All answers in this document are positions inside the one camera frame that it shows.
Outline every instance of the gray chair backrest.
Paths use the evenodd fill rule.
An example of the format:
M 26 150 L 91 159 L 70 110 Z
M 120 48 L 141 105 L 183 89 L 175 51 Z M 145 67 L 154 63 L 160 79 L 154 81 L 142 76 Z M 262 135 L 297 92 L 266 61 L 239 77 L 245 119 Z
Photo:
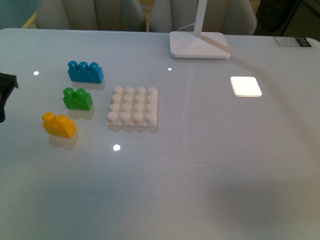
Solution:
M 169 33 L 196 20 L 198 0 L 155 0 L 150 32 Z M 257 19 L 249 0 L 208 0 L 203 32 L 253 35 Z M 193 27 L 182 31 L 193 31 Z
M 39 29 L 146 31 L 139 0 L 41 0 Z

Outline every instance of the white table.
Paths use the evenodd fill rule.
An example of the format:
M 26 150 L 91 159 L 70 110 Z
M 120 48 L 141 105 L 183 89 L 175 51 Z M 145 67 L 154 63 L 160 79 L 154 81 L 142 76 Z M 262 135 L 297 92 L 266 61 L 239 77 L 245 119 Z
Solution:
M 174 59 L 168 34 L 1 30 L 19 89 L 0 124 L 0 239 L 319 239 L 320 43 L 226 40 L 229 59 Z M 70 60 L 99 63 L 103 84 L 71 82 Z M 236 97 L 231 76 L 262 96 Z M 107 127 L 117 85 L 157 88 L 158 128 Z M 67 110 L 67 87 L 91 111 Z M 46 112 L 76 135 L 47 134 Z

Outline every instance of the floor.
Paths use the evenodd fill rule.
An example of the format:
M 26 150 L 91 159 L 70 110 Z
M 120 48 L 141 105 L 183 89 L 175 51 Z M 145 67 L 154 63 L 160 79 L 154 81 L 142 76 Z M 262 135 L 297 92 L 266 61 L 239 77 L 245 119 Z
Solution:
M 0 30 L 21 28 L 37 11 L 40 0 L 0 0 Z

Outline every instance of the toy building block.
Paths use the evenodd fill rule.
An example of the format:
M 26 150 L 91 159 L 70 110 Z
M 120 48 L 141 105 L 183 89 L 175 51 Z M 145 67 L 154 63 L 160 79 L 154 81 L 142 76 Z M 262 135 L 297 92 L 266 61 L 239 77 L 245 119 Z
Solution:
M 71 81 L 101 84 L 104 80 L 104 73 L 98 63 L 92 62 L 89 66 L 88 63 L 82 61 L 77 64 L 76 61 L 70 61 L 68 63 L 68 74 Z
M 15 87 L 18 88 L 17 77 L 0 72 L 0 123 L 6 118 L 5 104 Z
M 74 121 L 66 115 L 55 116 L 54 113 L 47 112 L 42 116 L 42 120 L 42 126 L 48 134 L 72 138 L 77 130 Z
M 113 127 L 156 127 L 158 118 L 158 91 L 140 86 L 113 90 L 107 125 Z
M 63 102 L 67 109 L 89 111 L 93 104 L 90 93 L 86 92 L 83 88 L 74 91 L 73 88 L 67 87 L 63 90 L 63 95 Z

